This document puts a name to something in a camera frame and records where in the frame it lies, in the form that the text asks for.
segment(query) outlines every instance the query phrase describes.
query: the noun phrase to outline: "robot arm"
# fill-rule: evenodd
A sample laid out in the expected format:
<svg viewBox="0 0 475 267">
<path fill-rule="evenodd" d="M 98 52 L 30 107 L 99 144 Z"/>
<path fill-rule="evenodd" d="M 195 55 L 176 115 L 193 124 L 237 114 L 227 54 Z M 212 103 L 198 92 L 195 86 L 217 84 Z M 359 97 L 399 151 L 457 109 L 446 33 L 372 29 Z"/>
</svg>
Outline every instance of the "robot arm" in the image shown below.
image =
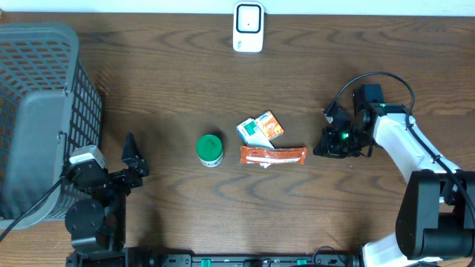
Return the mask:
<svg viewBox="0 0 475 267">
<path fill-rule="evenodd" d="M 322 131 L 314 154 L 332 158 L 361 156 L 361 149 L 379 146 L 389 153 L 408 183 L 396 232 L 368 243 L 361 259 L 366 267 L 411 266 L 418 261 L 432 262 L 474 254 L 474 224 L 458 188 L 447 171 L 407 129 L 409 112 L 404 105 L 384 102 L 380 85 L 363 85 L 354 91 L 355 119 L 338 104 L 325 114 L 332 127 Z M 474 196 L 474 173 L 462 172 L 430 143 L 410 116 L 409 122 L 420 140 L 466 185 Z M 439 202 L 453 205 L 451 213 L 439 213 Z"/>
</svg>

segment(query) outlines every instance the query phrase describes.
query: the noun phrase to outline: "table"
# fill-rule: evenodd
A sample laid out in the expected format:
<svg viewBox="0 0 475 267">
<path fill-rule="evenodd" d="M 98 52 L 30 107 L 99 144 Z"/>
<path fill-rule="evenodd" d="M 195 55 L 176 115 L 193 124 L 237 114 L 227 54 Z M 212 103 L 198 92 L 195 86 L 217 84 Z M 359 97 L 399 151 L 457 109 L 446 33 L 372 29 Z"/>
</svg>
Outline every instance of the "table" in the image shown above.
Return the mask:
<svg viewBox="0 0 475 267">
<path fill-rule="evenodd" d="M 235 126 L 271 110 L 285 129 L 277 148 L 321 136 L 321 113 L 349 80 L 384 70 L 416 92 L 414 116 L 431 142 L 475 169 L 475 19 L 378 16 L 266 16 L 262 53 L 232 49 L 232 16 L 4 13 L 5 22 L 64 22 L 79 35 L 80 58 L 105 107 L 108 167 L 132 131 L 151 175 L 127 200 L 127 246 L 194 253 L 312 253 L 357 249 L 394 231 L 405 191 L 382 149 L 370 159 L 305 166 L 240 165 Z M 409 93 L 387 77 L 387 102 Z M 341 103 L 349 109 L 351 93 Z M 225 157 L 205 168 L 197 139 L 223 135 Z M 73 250 L 63 222 L 9 234 L 0 266 L 63 266 Z M 445 265 L 463 266 L 467 260 Z"/>
</svg>

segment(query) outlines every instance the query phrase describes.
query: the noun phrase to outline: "plastic bin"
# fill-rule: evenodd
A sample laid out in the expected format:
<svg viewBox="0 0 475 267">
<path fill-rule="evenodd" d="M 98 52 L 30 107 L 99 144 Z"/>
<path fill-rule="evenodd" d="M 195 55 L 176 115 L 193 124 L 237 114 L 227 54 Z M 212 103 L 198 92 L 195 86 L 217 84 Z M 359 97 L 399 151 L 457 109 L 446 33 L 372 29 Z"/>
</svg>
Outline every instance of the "plastic bin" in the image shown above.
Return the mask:
<svg viewBox="0 0 475 267">
<path fill-rule="evenodd" d="M 0 229 L 59 179 L 68 154 L 99 145 L 102 103 L 78 55 L 64 24 L 0 25 Z M 15 229 L 64 219 L 84 197 L 62 185 Z"/>
</svg>

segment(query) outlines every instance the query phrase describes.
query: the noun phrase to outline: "small box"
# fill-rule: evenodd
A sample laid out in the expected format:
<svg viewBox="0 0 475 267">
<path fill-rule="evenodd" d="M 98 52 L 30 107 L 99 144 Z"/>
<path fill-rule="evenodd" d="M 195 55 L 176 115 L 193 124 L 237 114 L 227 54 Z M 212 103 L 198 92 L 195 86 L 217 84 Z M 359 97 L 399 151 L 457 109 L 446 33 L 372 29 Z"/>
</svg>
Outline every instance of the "small box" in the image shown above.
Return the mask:
<svg viewBox="0 0 475 267">
<path fill-rule="evenodd" d="M 269 141 L 284 133 L 282 126 L 270 111 L 260 115 L 255 121 Z"/>
<path fill-rule="evenodd" d="M 254 119 L 249 118 L 245 122 L 239 124 L 236 128 L 240 137 L 248 146 L 274 148 L 259 126 L 255 123 Z"/>
</svg>

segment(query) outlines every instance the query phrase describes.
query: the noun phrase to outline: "white doorbell button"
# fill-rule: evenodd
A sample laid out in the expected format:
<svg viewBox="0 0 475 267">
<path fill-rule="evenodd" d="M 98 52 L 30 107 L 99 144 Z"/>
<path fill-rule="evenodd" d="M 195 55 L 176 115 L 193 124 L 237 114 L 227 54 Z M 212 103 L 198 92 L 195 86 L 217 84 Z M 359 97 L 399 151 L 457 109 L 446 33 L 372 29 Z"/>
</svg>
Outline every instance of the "white doorbell button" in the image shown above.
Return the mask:
<svg viewBox="0 0 475 267">
<path fill-rule="evenodd" d="M 235 6 L 232 46 L 237 52 L 260 52 L 264 40 L 264 7 L 256 2 Z"/>
</svg>

